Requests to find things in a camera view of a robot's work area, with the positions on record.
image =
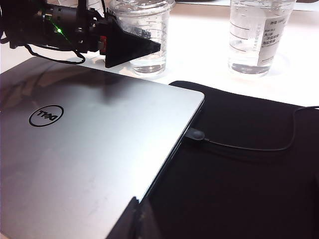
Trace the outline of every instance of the plastic cup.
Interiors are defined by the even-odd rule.
[[[138,75],[156,75],[165,69],[167,27],[174,0],[113,0],[110,9],[121,28],[161,44],[160,51],[130,61]]]
[[[70,6],[70,7],[77,7],[78,0],[58,0],[59,4],[62,6]],[[101,0],[88,0],[88,8],[94,8],[96,11],[99,12],[101,16],[103,16],[103,8]]]
[[[272,64],[295,0],[230,1],[231,71],[265,75]]]

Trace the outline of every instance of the cup label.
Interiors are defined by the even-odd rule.
[[[279,16],[266,20],[257,66],[263,66],[274,58],[287,18]]]

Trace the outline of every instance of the silver laptop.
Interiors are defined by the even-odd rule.
[[[0,77],[1,232],[10,239],[105,239],[204,98],[40,58]]]

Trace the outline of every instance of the black pad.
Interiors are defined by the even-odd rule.
[[[205,94],[192,127],[211,140],[279,148],[292,136],[298,106],[190,82]],[[166,239],[318,239],[319,111],[296,114],[285,152],[249,152],[185,138],[149,199]]]

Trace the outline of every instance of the white table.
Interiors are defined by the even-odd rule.
[[[229,7],[176,4],[168,27],[166,70],[147,79],[164,84],[192,81],[284,103],[319,104],[319,12],[293,11],[273,66],[262,78],[238,77],[229,72],[228,34]],[[72,53],[39,52],[58,59],[74,57]],[[8,44],[1,45],[1,72],[30,57],[24,47],[13,50]],[[106,69],[98,53],[86,57],[84,66],[140,77],[130,70],[129,63]]]

